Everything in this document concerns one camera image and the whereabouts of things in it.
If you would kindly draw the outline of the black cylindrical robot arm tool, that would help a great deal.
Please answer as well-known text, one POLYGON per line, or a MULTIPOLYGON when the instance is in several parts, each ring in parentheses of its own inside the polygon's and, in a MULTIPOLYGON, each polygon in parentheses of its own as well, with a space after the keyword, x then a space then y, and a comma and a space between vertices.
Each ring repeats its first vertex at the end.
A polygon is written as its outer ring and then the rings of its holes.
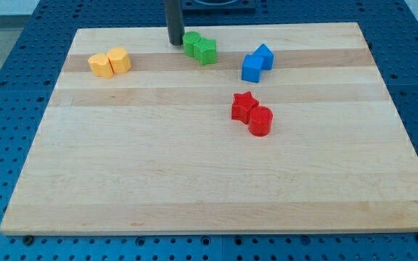
POLYGON ((184 19, 180 0, 164 0, 165 20, 170 44, 181 46, 184 35, 184 19))

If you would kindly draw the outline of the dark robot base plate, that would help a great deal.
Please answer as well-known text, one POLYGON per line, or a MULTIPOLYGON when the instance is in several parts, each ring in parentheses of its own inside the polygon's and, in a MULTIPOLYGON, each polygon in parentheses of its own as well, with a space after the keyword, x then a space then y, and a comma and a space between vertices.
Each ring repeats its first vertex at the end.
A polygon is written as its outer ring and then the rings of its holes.
POLYGON ((256 0, 181 0, 184 12, 196 11, 253 11, 256 0))

